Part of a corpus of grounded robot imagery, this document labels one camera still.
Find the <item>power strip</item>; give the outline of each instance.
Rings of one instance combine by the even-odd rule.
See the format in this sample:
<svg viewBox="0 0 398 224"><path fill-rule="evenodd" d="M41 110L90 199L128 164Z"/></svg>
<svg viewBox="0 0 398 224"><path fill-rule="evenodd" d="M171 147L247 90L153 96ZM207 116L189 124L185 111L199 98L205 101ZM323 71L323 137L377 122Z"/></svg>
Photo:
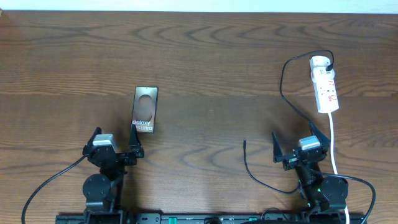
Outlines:
<svg viewBox="0 0 398 224"><path fill-rule="evenodd" d="M314 56L310 60L311 79L319 113L331 113L339 108L335 86L335 71L327 70L330 59Z"/></svg>

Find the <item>white cable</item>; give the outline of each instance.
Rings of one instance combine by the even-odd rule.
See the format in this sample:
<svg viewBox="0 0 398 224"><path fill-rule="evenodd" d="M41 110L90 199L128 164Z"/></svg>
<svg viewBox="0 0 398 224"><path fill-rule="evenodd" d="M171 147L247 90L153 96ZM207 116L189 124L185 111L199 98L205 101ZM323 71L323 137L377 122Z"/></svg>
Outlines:
<svg viewBox="0 0 398 224"><path fill-rule="evenodd" d="M333 167L333 173L337 173L337 167L335 162L335 131L333 129L333 118L331 117L331 113L329 115L329 123L330 123L330 160L331 166Z"/></svg>
<svg viewBox="0 0 398 224"><path fill-rule="evenodd" d="M329 116L329 123L330 123L330 160L331 166L333 167L333 173L337 173L337 166L335 162L335 130L333 129L333 118L331 117L331 113L328 113ZM349 213L348 207L344 208L344 213L346 215L346 224L349 224Z"/></svg>

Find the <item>wooden table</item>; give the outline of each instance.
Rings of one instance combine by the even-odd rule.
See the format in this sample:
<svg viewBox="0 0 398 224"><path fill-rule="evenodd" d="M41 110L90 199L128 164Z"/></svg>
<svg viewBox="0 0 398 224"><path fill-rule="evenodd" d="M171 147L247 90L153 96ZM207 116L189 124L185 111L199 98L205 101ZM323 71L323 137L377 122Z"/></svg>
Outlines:
<svg viewBox="0 0 398 224"><path fill-rule="evenodd" d="M0 17L0 223L19 223L31 193L81 156L100 126L127 149L134 90L158 86L155 134L129 172L123 204L164 213L299 210L250 179L293 189L294 171L272 162L271 131L285 151L308 124L279 95L284 62L317 49L335 53L335 119L341 174L372 183L369 223L398 218L398 16L6 11ZM288 99L329 135L316 110L310 57L285 71ZM331 172L330 158L321 169ZM84 161L42 189L27 223L81 213ZM366 212L371 191L349 181L348 208Z"/></svg>

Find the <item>white wall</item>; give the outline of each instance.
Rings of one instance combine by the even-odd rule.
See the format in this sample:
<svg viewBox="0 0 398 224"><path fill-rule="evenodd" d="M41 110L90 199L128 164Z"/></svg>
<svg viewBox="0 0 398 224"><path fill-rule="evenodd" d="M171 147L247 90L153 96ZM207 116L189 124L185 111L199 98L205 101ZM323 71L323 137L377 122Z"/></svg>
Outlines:
<svg viewBox="0 0 398 224"><path fill-rule="evenodd" d="M0 0L3 10L398 13L398 0Z"/></svg>

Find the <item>black cable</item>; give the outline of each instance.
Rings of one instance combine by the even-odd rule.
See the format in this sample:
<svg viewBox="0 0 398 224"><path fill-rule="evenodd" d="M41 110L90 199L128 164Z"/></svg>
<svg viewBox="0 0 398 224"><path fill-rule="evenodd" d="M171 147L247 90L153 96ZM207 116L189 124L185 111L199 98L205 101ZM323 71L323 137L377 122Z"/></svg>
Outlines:
<svg viewBox="0 0 398 224"><path fill-rule="evenodd" d="M311 121L311 119L307 115L303 114L299 109L297 109L291 102L289 102L289 100L287 100L286 97L284 96L284 94L282 93L282 82L284 79L285 67L289 62L291 62L295 59L298 59L300 57L304 57L309 54L314 54L314 53L318 53L318 52L329 52L331 54L331 64L329 66L327 66L327 68L326 68L327 71L330 71L333 68L333 64L335 63L335 56L333 55L333 52L330 50L314 50L313 52L308 52L308 53L305 53L305 54L302 54L302 55L299 55L296 57L292 57L291 59L286 61L284 64L284 67L282 68L282 74L280 76L279 92L280 92L280 95L282 96L282 99L284 99L286 101L286 103L288 103L293 108L293 110L295 110L299 115L301 115L307 121Z"/></svg>
<svg viewBox="0 0 398 224"><path fill-rule="evenodd" d="M374 203L376 202L376 190L374 189L374 187L366 180L363 179L359 179L357 177L351 177L351 176L347 176L347 175L339 175L339 174L328 174L328 173L324 173L324 172L319 172L316 170L312 170L308 167L305 167L306 169L308 169L310 172L313 172L314 174L319 174L319 175L328 175L331 177L339 177L339 178L344 178L344 179L348 179L348 180L355 180L358 181L360 183L366 184L371 190L372 190L372 202L371 205L369 206L368 211L366 212L365 216L363 217L363 220L361 222L361 224L364 224L366 222L366 220L368 219L368 217L370 216Z"/></svg>
<svg viewBox="0 0 398 224"><path fill-rule="evenodd" d="M274 187L271 187L270 185L267 185L267 184L261 182L260 180L257 180L255 177L253 177L253 175L252 175L252 174L250 173L250 171L249 171L248 162L247 162L247 160L246 160L246 139L243 140L243 159L244 159L244 166L246 167L246 171L248 172L249 176L250 176L254 181L256 181L258 184L261 184L261 185L263 185L263 186L265 186L265 187L268 187L268 188L270 188L270 189L272 189L272 190L275 190L275 191L277 191L277 192L279 192L279 193L282 193L282 194L292 194L292 193L294 193L296 190L298 190L298 189L300 188L300 183L298 183L298 186L297 186L294 190L292 190L292 191L283 191L283 190L279 190L279 189L276 189L276 188L274 188Z"/></svg>
<svg viewBox="0 0 398 224"><path fill-rule="evenodd" d="M277 210L281 213L281 215L283 215L283 217L285 218L286 221L288 221L289 219L285 216L285 214L282 213L282 211L279 208L275 208L275 207L271 207L271 208L267 208L262 214L261 214L261 220L265 219L265 214L269 211L269 210Z"/></svg>
<svg viewBox="0 0 398 224"><path fill-rule="evenodd" d="M51 178L49 178L48 180L46 180L42 185L40 185L34 192L33 194L29 197L29 199L26 201L25 207L22 211L22 216L21 216L21 221L22 224L25 224L25 214L26 214L26 210L27 207L29 206L30 202L32 201L33 197L35 197L35 195L37 194L37 192L39 192L46 184L48 184L51 180L61 176L62 174L68 172L70 169L74 168L77 164L79 164L83 159L85 159L86 156L82 156L79 160L77 160L74 164L70 165L68 168L64 169L63 171L59 172L58 174L55 174L54 176L52 176Z"/></svg>

